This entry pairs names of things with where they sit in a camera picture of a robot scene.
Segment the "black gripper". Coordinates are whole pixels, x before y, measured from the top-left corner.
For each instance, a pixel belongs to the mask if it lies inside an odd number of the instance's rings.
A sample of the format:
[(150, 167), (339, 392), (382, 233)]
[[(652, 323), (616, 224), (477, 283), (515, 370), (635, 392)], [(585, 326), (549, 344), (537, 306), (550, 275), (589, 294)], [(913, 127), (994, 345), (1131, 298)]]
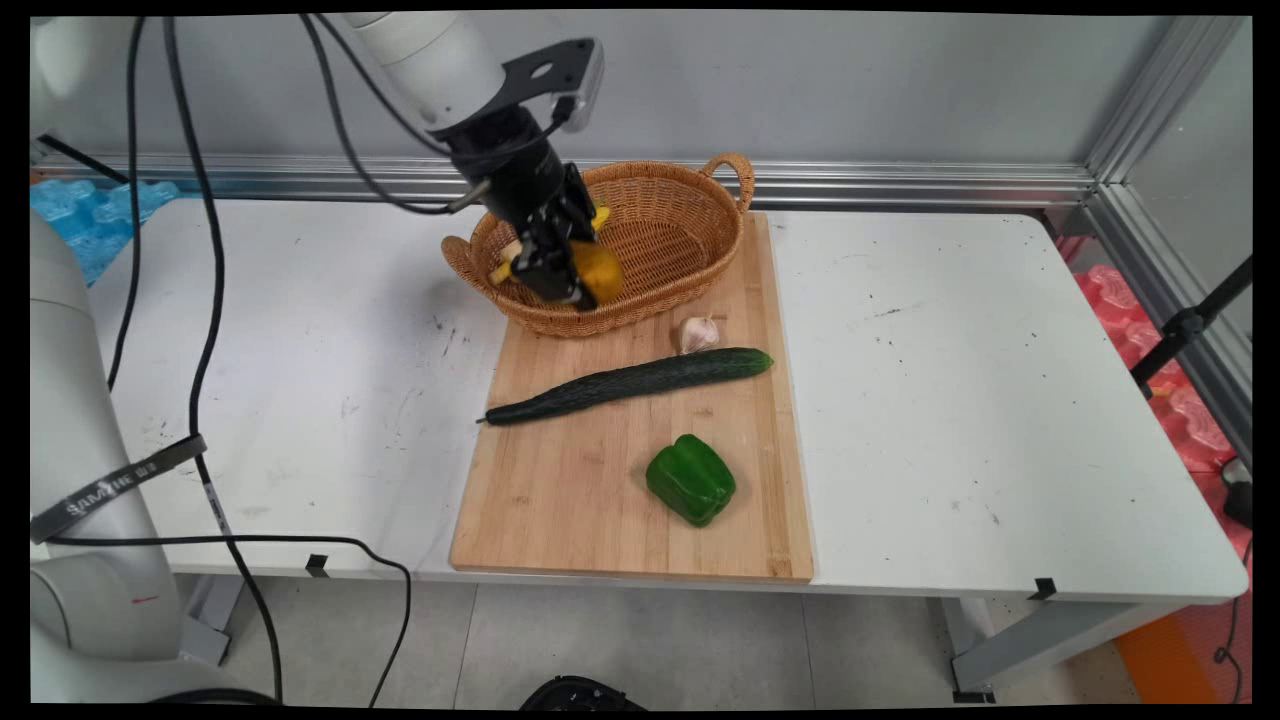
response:
[(466, 120), (445, 132), (445, 146), (465, 179), (490, 182), (484, 205), (520, 238), (515, 279), (545, 302), (582, 306), (586, 290), (571, 241), (598, 242), (596, 206), (532, 113), (512, 105)]

